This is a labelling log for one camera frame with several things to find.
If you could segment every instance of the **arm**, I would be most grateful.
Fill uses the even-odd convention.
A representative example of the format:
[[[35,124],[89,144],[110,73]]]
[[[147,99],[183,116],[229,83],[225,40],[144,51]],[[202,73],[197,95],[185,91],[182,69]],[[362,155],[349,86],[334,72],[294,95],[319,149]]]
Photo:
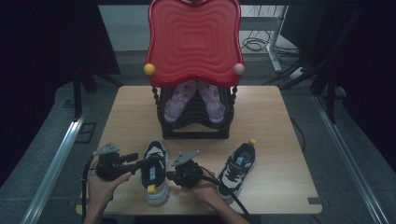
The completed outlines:
[[[211,177],[207,171],[204,170],[204,175]],[[218,187],[205,180],[200,180],[198,184],[191,189],[191,192],[201,200],[209,205],[216,213],[219,214],[224,223],[227,224],[244,224],[248,223],[241,215],[235,212],[230,205],[225,203],[219,196]]]
[[[88,205],[87,215],[84,224],[100,224],[107,204],[113,199],[114,190],[123,182],[131,177],[131,173],[121,175],[114,181],[107,182],[102,180],[95,170],[88,174],[88,192],[90,194],[90,204]]]

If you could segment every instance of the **wrist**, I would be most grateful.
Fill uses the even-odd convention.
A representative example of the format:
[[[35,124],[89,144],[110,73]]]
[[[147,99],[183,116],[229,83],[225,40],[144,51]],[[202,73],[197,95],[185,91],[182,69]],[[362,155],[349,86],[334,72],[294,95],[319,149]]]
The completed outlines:
[[[106,207],[98,203],[90,203],[87,208],[84,223],[101,223]]]
[[[225,203],[218,194],[210,195],[207,197],[205,202],[215,211],[219,210],[224,205],[227,205],[227,203]]]
[[[88,207],[94,210],[105,211],[108,203],[109,201],[107,200],[93,197],[92,199],[90,198],[90,203],[88,204]]]

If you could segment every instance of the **metal rail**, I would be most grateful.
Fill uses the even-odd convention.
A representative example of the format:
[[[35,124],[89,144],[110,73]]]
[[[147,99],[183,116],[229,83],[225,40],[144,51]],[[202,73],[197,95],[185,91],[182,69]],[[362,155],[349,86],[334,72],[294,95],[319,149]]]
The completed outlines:
[[[41,181],[41,184],[35,193],[35,197],[30,203],[21,223],[34,224],[37,223],[38,219],[40,218],[40,215],[47,203],[48,198],[50,197],[50,194],[52,193],[52,189],[55,186],[59,174],[64,167],[64,163],[67,159],[67,156],[69,155],[70,149],[76,140],[79,129],[81,128],[81,125],[87,116],[87,112],[88,110],[83,111],[81,117],[77,121],[73,121],[70,124],[69,129],[64,136],[64,140],[59,146],[59,149],[56,152],[46,175]]]
[[[364,175],[361,173],[361,169],[350,153],[346,142],[344,141],[342,135],[338,132],[337,126],[332,124],[332,121],[327,116],[326,106],[320,99],[318,99],[316,95],[313,96],[313,100],[317,105],[318,112],[320,113],[326,128],[332,136],[332,140],[336,144],[340,156],[343,159],[352,180],[355,182],[356,188],[361,194],[361,197],[363,198],[363,201],[365,202],[374,222],[378,224],[389,224],[387,217],[382,211],[381,204],[376,198],[369,183],[366,181]]]

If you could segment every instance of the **sneaker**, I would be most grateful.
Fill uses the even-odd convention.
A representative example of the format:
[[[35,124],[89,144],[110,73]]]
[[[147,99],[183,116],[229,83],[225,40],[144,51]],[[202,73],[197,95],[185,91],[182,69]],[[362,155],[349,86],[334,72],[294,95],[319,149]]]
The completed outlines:
[[[183,82],[179,84],[172,96],[172,99],[166,102],[164,118],[168,122],[174,122],[180,117],[186,108],[187,102],[194,96],[197,91],[197,83],[195,80]]]
[[[232,203],[231,192],[238,197],[242,183],[256,163],[254,146],[248,143],[242,144],[225,163],[219,173],[219,195],[226,203]]]
[[[158,205],[165,203],[170,194],[169,186],[165,181],[166,163],[169,162],[169,154],[161,142],[153,141],[148,145],[144,159],[152,156],[160,157],[160,159],[149,162],[141,169],[142,185],[146,188],[146,201],[149,204]]]
[[[219,88],[199,81],[198,92],[205,102],[206,112],[210,121],[220,123],[224,118],[225,107],[219,98]]]

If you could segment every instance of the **hand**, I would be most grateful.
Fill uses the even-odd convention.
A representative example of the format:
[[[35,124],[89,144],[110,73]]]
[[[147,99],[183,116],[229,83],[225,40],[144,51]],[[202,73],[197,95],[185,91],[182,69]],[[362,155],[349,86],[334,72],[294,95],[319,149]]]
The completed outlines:
[[[88,191],[90,193],[90,204],[94,204],[105,209],[107,204],[113,199],[114,190],[123,182],[129,180],[132,173],[128,172],[119,176],[114,181],[108,182],[101,179],[96,173],[97,161],[92,165],[92,170],[88,173]]]
[[[215,173],[202,169],[204,175],[213,178]],[[190,191],[202,202],[209,203],[214,198],[219,197],[218,187],[209,181],[201,179]]]

